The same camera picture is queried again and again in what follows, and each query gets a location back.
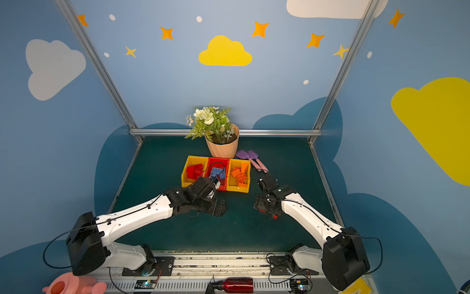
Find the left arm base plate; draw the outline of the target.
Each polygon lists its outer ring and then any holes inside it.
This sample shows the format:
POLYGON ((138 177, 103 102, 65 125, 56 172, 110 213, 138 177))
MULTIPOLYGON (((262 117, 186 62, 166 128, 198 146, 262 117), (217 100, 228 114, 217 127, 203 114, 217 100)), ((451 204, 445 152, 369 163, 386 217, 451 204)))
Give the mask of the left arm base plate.
POLYGON ((124 268, 122 276, 171 276, 174 262, 174 257, 151 257, 135 270, 124 268))

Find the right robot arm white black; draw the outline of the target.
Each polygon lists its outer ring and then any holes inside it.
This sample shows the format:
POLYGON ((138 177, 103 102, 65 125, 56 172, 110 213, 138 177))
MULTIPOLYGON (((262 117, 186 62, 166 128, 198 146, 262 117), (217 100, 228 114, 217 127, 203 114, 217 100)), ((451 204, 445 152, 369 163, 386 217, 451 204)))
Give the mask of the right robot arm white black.
POLYGON ((322 274, 333 288, 345 290, 370 270, 370 263, 358 231, 334 223, 314 209, 288 185, 280 186, 270 175, 258 180, 261 193, 255 208, 272 217, 287 214, 300 224, 322 251, 300 246, 291 252, 294 264, 302 270, 322 274))

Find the orange lego fence piece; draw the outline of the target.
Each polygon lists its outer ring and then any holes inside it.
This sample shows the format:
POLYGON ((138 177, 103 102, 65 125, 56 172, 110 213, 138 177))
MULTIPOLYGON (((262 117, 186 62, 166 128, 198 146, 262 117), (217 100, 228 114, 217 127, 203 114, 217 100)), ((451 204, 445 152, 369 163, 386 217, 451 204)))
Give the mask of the orange lego fence piece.
POLYGON ((231 175, 232 175, 233 178, 236 179, 238 184, 244 184, 245 180, 247 178, 246 174, 239 167, 235 167, 232 170, 231 175))

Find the red lego brick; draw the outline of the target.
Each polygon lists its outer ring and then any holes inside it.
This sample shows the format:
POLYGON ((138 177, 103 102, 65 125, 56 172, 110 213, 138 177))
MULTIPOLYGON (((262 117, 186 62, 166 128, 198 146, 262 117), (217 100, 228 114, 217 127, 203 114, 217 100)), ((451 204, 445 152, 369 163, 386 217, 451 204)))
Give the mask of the red lego brick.
POLYGON ((188 179, 194 180, 195 171, 193 165, 186 168, 186 174, 188 179))
POLYGON ((196 171, 194 174, 194 180, 197 180, 198 178, 202 177, 204 175, 204 171, 196 171))
POLYGON ((194 171, 198 173, 202 173, 204 171, 204 165, 203 164, 197 164, 193 165, 194 171))

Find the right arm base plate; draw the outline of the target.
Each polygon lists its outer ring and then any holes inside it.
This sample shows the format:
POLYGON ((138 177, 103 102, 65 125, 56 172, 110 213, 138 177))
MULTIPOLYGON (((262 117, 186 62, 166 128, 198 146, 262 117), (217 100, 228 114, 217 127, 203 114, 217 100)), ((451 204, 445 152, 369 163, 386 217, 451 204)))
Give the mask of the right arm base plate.
POLYGON ((273 276, 293 276, 294 274, 319 275, 317 271, 299 267, 291 256, 268 254, 266 260, 270 266, 270 274, 273 276))

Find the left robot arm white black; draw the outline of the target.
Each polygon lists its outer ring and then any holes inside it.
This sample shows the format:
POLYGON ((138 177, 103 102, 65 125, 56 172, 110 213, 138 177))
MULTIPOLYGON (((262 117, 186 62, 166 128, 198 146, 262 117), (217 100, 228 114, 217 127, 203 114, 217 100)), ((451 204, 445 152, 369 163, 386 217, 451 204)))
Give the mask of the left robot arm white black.
POLYGON ((72 273, 85 276, 99 268, 123 268, 137 276, 151 276, 157 259, 147 245, 118 243, 120 237, 157 221, 191 211, 223 216, 228 205, 217 198, 219 184, 200 177, 187 187, 167 189, 147 202, 117 213, 82 214, 66 239, 72 273))

